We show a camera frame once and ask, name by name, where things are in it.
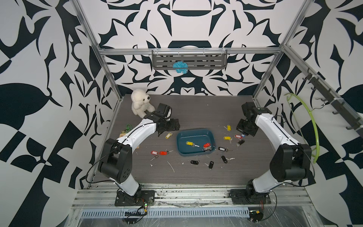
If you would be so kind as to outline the teal plastic storage box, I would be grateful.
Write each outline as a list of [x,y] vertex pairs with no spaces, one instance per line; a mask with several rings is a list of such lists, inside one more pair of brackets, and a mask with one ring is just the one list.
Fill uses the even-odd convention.
[[[193,142],[194,146],[186,144],[187,141]],[[203,145],[211,144],[210,149],[204,149]],[[177,150],[183,157],[208,155],[216,150],[216,142],[212,131],[208,129],[193,129],[181,131],[176,136]]]

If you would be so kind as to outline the long yellow key tag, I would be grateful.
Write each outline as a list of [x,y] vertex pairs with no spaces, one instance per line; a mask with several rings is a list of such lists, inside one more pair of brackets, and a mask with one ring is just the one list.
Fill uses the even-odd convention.
[[165,138],[166,138],[166,139],[169,139],[172,135],[173,135],[173,133],[172,133],[172,132],[170,132],[170,133],[168,133],[168,134],[165,136]]

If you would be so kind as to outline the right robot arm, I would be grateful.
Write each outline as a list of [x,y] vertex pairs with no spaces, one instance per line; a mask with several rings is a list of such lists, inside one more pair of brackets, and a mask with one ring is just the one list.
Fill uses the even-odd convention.
[[255,136],[258,130],[262,130],[274,149],[269,170],[248,182],[247,193],[266,194],[284,183],[306,179],[312,165],[311,147],[289,135],[268,108],[246,102],[242,105],[242,111],[245,119],[239,121],[236,129],[246,136]]

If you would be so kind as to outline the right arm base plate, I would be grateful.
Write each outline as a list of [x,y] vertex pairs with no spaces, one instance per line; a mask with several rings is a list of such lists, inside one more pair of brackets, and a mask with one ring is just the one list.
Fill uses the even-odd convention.
[[231,189],[228,196],[232,199],[234,205],[271,204],[268,193],[259,194],[246,189]]

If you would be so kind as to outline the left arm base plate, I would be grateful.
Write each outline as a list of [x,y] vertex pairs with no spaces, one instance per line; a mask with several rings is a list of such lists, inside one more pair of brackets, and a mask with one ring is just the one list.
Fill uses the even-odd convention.
[[125,207],[125,206],[142,206],[142,205],[153,205],[155,201],[154,190],[141,190],[137,191],[134,196],[130,196],[127,193],[118,190],[116,193],[116,199],[114,206]]

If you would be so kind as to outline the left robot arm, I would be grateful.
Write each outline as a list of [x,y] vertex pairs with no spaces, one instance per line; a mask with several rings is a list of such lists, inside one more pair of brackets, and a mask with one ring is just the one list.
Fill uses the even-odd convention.
[[172,108],[160,103],[156,111],[146,111],[146,116],[129,133],[116,140],[108,139],[98,162],[98,172],[115,182],[123,193],[134,197],[141,187],[131,174],[132,154],[155,132],[161,135],[165,131],[179,130],[179,120],[171,118],[171,115]]

